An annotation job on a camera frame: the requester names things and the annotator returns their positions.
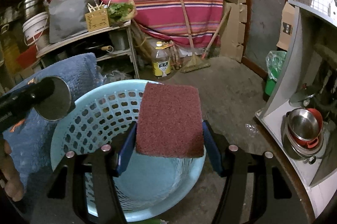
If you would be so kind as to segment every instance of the wooden broom handle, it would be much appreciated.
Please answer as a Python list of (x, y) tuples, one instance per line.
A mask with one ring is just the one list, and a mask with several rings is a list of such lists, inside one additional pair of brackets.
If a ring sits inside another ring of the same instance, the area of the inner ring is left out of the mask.
[(220, 24), (218, 25), (217, 29), (215, 30), (210, 42), (208, 43), (203, 55), (202, 55), (202, 59), (206, 57), (206, 54), (208, 53), (210, 47), (212, 46), (216, 36), (218, 35), (220, 28), (222, 27), (223, 23), (225, 22), (226, 18), (228, 17), (228, 15), (230, 14), (230, 10), (231, 10), (231, 6), (230, 8), (227, 10), (227, 12), (223, 15), (223, 18), (220, 21)]
[(188, 34), (188, 40), (190, 42), (190, 46), (191, 46), (192, 50), (194, 51), (194, 44), (193, 44), (193, 39), (192, 39), (192, 34), (191, 34), (191, 27), (190, 27), (190, 24), (188, 22), (188, 17), (187, 17), (187, 13), (186, 13), (184, 0), (180, 0), (180, 3), (181, 3), (181, 7), (183, 8), (185, 24), (186, 24), (186, 28), (187, 28), (187, 34)]

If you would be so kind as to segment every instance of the cooking oil bottle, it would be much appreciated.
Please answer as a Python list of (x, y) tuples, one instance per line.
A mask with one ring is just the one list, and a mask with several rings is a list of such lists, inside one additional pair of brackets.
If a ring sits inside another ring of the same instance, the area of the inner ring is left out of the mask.
[(162, 46), (162, 42), (157, 42), (156, 48), (151, 55), (153, 74), (158, 78), (166, 77), (171, 73), (170, 57), (165, 49), (161, 48)]

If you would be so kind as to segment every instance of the green plastic bag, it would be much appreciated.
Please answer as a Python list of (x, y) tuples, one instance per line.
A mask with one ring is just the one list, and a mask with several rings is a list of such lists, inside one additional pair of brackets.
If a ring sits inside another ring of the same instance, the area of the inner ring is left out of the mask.
[(272, 50), (267, 54), (266, 62), (268, 69), (268, 76), (270, 79), (277, 81), (281, 71), (282, 66), (287, 55), (286, 51), (275, 51)]

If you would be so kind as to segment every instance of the wooden shelf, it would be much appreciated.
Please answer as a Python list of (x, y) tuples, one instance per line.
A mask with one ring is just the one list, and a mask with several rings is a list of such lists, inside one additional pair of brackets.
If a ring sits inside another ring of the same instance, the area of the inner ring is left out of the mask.
[(102, 57), (97, 58), (97, 62), (107, 60), (107, 59), (111, 59), (111, 58), (115, 58), (115, 57), (118, 57), (118, 56), (124, 56), (124, 55), (131, 55), (131, 49), (117, 50), (117, 51), (114, 51), (112, 53), (108, 53), (108, 54), (106, 54)]
[(95, 30), (95, 31), (92, 31), (92, 32), (86, 32), (86, 33), (83, 33), (83, 34), (78, 35), (76, 37), (69, 38), (67, 40), (64, 40), (64, 41), (61, 41), (61, 42), (58, 42), (58, 43), (55, 43), (55, 44), (50, 44), (50, 45), (46, 46), (45, 48), (41, 49), (40, 51), (38, 51), (38, 53), (36, 54), (36, 57), (40, 58), (40, 57), (44, 56), (45, 54), (47, 54), (49, 52), (52, 52), (55, 49), (61, 48), (62, 46), (71, 44), (75, 41), (78, 41), (78, 40), (81, 40), (81, 39), (84, 39), (84, 38), (88, 38), (90, 36), (100, 34), (100, 33), (104, 33), (104, 32), (107, 32), (107, 31), (125, 28), (125, 27), (128, 27), (130, 25), (131, 25), (131, 21), (129, 20), (129, 21), (124, 22), (123, 25), (121, 25), (121, 26), (106, 27), (106, 28), (102, 28), (102, 29)]

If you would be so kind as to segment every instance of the broom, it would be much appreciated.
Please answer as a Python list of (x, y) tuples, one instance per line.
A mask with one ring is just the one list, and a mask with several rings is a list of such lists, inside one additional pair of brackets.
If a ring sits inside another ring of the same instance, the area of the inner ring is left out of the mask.
[(198, 56), (196, 56), (196, 54), (194, 53), (195, 49), (194, 49), (193, 39), (191, 35), (191, 28), (190, 28), (190, 24), (188, 22), (188, 17), (186, 13), (185, 3), (184, 3), (184, 0), (180, 0), (180, 2), (181, 2), (181, 7), (183, 8), (183, 13), (184, 13), (184, 18), (185, 18), (185, 23), (186, 23), (186, 28), (187, 28), (187, 34), (188, 34), (188, 40), (189, 40), (191, 50), (192, 50), (191, 60), (186, 63), (186, 65), (180, 70), (180, 72), (188, 73), (194, 70), (207, 68), (211, 65), (207, 63), (206, 61), (202, 60), (201, 58), (199, 58)]

